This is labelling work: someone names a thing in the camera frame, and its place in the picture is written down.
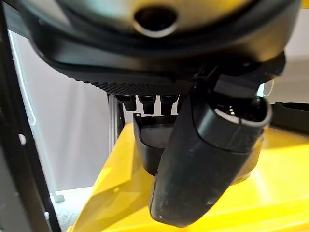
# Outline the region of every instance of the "circular hole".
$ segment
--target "circular hole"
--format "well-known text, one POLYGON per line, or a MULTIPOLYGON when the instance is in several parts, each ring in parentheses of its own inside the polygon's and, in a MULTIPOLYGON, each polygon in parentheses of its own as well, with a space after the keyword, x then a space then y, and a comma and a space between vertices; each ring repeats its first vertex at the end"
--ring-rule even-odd
POLYGON ((164 37, 176 29, 177 14, 168 7, 152 6, 135 13, 135 29, 149 37, 164 37))

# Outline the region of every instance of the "black plastic housing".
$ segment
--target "black plastic housing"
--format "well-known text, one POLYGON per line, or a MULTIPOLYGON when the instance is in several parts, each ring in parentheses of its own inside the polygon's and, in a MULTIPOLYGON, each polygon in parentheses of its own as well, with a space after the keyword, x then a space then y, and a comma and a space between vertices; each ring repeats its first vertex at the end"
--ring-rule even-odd
POLYGON ((115 95, 186 95, 208 63, 263 62, 280 54, 301 0, 259 0, 225 21, 160 39, 98 27, 65 7, 53 20, 34 2, 19 3, 32 45, 68 77, 115 95))
POLYGON ((186 227, 217 202, 243 172, 270 123, 271 108, 261 101, 259 122, 218 113, 193 96, 183 102, 157 170, 150 201, 153 219, 186 227))

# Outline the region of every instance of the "black metal frame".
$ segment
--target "black metal frame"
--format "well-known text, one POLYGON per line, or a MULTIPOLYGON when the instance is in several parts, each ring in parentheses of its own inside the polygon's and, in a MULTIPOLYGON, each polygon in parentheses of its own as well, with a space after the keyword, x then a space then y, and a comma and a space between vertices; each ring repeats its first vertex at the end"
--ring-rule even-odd
POLYGON ((16 70, 13 62, 10 41, 7 32, 6 17, 0 4, 1 21, 1 73, 0 73, 0 144, 1 155, 5 158, 3 167, 10 173, 12 188, 15 192, 3 195, 1 204, 11 204, 6 214, 12 213, 16 218, 20 212, 24 219, 20 227, 15 227, 14 217, 2 225, 6 232, 24 232, 27 228, 32 232, 61 232, 42 166, 32 136, 25 111, 16 70), (26 138, 21 145, 19 135, 26 138))

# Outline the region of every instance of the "black rubber cover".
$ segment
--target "black rubber cover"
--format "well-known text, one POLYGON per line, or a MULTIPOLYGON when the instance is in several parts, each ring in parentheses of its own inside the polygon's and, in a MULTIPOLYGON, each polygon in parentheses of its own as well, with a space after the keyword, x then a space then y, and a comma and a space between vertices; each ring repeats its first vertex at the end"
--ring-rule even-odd
POLYGON ((273 112, 271 125, 309 135, 309 104, 278 102, 273 112))
MULTIPOLYGON (((202 140, 194 123, 191 98, 184 101, 176 119, 161 157, 150 200, 152 218, 177 227, 197 221, 217 202, 237 176, 254 146, 246 146, 246 150, 236 152, 239 148, 233 140, 231 149, 234 151, 215 147, 202 140)), ((208 123, 215 123, 215 120, 212 118, 208 123)), ((259 131, 264 126, 253 130, 259 131)), ((238 132, 236 128, 234 135, 238 136, 238 132)), ((223 135, 225 131, 219 128, 213 133, 223 135)), ((252 131, 244 130, 242 138, 245 140, 250 133, 252 131)))

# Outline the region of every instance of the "black plastic part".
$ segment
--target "black plastic part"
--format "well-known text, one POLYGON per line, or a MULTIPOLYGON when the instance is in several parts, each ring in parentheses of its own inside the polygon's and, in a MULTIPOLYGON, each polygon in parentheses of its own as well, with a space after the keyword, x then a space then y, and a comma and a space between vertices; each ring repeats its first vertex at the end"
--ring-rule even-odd
POLYGON ((48 64, 110 94, 140 96, 187 95, 196 74, 210 62, 274 58, 288 42, 301 4, 259 0, 220 24, 154 40, 98 27, 66 7, 71 24, 61 24, 19 2, 32 45, 48 64))
POLYGON ((254 98, 260 85, 281 75, 285 55, 263 63, 233 63, 220 66, 213 75, 218 75, 214 92, 231 98, 254 98))
POLYGON ((176 116, 140 117, 133 114, 134 136, 144 169, 155 176, 176 116))
POLYGON ((271 125, 309 135, 309 104, 276 103, 271 125))
POLYGON ((151 95, 139 96, 139 100, 143 104, 144 114, 153 115, 155 113, 155 99, 156 96, 151 95))
POLYGON ((116 96, 118 101, 125 105, 125 109, 127 111, 136 111, 136 97, 135 96, 128 96, 128 95, 118 95, 116 96))
POLYGON ((172 112, 173 104, 177 101, 178 96, 167 95, 160 96, 161 100, 161 114, 170 115, 172 112))
POLYGON ((194 117, 198 112, 195 108, 207 103, 205 100, 194 103, 192 96, 183 102, 162 154, 150 201, 153 219, 177 227, 192 224, 217 202, 236 178, 270 121, 266 114, 261 123, 242 125, 240 121, 221 118, 219 114, 212 116, 213 109, 202 107, 205 121, 200 124, 194 117), (216 130, 207 124, 215 124, 216 130), (203 134, 206 129, 215 139, 206 137, 208 141, 203 140, 199 132, 203 134), (231 136, 230 142, 225 134, 231 136), (224 143, 217 143, 219 135, 224 143))
POLYGON ((247 121, 218 109, 213 110, 212 106, 203 103, 205 101, 203 96, 192 96, 191 99, 194 125, 199 136, 206 143, 220 149, 233 152, 251 151, 257 139, 263 134, 264 127, 271 120, 271 108, 263 98, 258 98, 260 109, 254 111, 255 116, 260 116, 262 119, 260 122, 247 121))

